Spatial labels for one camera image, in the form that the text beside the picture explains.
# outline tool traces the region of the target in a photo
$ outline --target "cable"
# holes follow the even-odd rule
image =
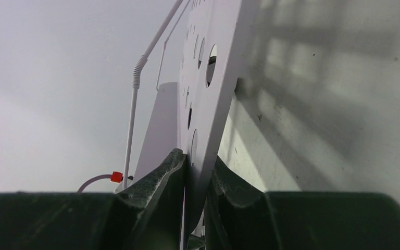
[[[85,183],[83,183],[80,188],[77,190],[77,193],[82,193],[83,190],[89,186],[91,183],[98,181],[98,180],[103,180],[103,179],[111,179],[112,182],[120,183],[123,180],[123,174],[120,172],[113,172],[112,174],[102,174],[100,176],[93,177]]]
[[[128,141],[127,141],[127,152],[125,155],[125,170],[123,174],[128,176],[128,171],[130,167],[130,158],[131,158],[131,145],[132,145],[132,135],[134,131],[134,120],[135,120],[135,109],[137,105],[137,92],[140,87],[140,74],[142,73],[143,67],[145,67],[146,62],[148,61],[148,57],[153,51],[154,47],[156,46],[158,40],[160,39],[161,35],[165,31],[166,27],[168,26],[169,22],[171,21],[172,17],[175,15],[177,9],[182,4],[183,0],[176,0],[174,6],[172,7],[171,11],[169,12],[168,16],[165,18],[163,23],[161,24],[159,30],[157,31],[156,35],[154,36],[153,40],[149,44],[148,48],[146,49],[145,53],[140,57],[139,61],[134,67],[134,72],[132,76],[132,99],[131,99],[131,112],[130,112],[130,124],[128,129]],[[123,182],[123,188],[127,188],[127,182]]]
[[[172,27],[171,32],[169,32],[168,37],[166,38],[166,40],[163,42],[163,51],[161,53],[161,59],[160,59],[160,66],[159,66],[159,72],[157,74],[157,82],[156,82],[156,90],[158,91],[158,82],[160,80],[160,72],[161,72],[161,66],[163,64],[163,58],[165,56],[165,50],[166,50],[166,44],[169,41],[169,38],[171,37],[174,29],[176,28],[177,24],[179,23],[180,19],[182,18],[183,14],[185,13],[186,8],[188,7],[189,3],[191,2],[191,0],[188,0],[188,2],[186,3],[185,7],[182,10],[182,13],[180,13],[179,18],[177,19],[176,23],[174,24],[174,26]]]

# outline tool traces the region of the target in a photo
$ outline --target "round hole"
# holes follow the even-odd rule
[[[215,65],[217,61],[217,45],[214,44],[211,53],[209,54],[208,66],[206,68],[206,87],[208,88],[211,85],[211,81],[213,80]]]
[[[197,35],[197,38],[195,39],[195,45],[194,45],[194,59],[195,59],[195,54],[197,53],[197,43],[198,43],[198,35]]]
[[[198,68],[200,68],[200,65],[202,64],[203,60],[203,51],[205,50],[205,39],[203,38],[202,44],[200,45],[200,53],[198,55]]]
[[[186,90],[186,102],[185,102],[185,108],[187,108],[187,107],[188,107],[188,96],[189,96],[189,86],[187,87],[187,90]]]
[[[192,103],[191,103],[191,105],[189,106],[189,115],[188,115],[188,117],[187,117],[187,129],[189,129],[189,127],[191,126],[191,117],[192,117]]]
[[[192,142],[191,142],[191,165],[194,164],[196,153],[197,153],[197,129],[194,130],[194,135],[192,136]]]

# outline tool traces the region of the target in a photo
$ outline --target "gray wall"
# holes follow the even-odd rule
[[[174,0],[0,1],[0,191],[74,191],[123,171],[132,69]],[[161,82],[179,72],[187,15]],[[142,73],[130,174],[156,97],[161,43]],[[112,191],[99,181],[89,191]]]
[[[220,145],[261,190],[400,203],[400,1],[265,0]]]

